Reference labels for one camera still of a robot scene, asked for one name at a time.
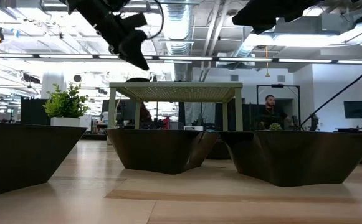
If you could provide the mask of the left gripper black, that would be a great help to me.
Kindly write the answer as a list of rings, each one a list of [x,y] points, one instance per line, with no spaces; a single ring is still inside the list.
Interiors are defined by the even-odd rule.
[[[149,70],[141,51],[147,36],[142,30],[133,30],[147,25],[144,14],[140,12],[126,18],[113,14],[128,3],[126,0],[65,0],[68,13],[78,11],[107,42],[111,54],[118,54],[120,59]]]

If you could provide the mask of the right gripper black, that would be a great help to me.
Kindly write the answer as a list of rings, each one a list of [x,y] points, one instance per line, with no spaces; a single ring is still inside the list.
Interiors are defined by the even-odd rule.
[[[238,26],[250,26],[255,34],[261,34],[276,25],[276,18],[291,22],[303,16],[304,10],[323,0],[253,0],[248,2],[232,18]]]

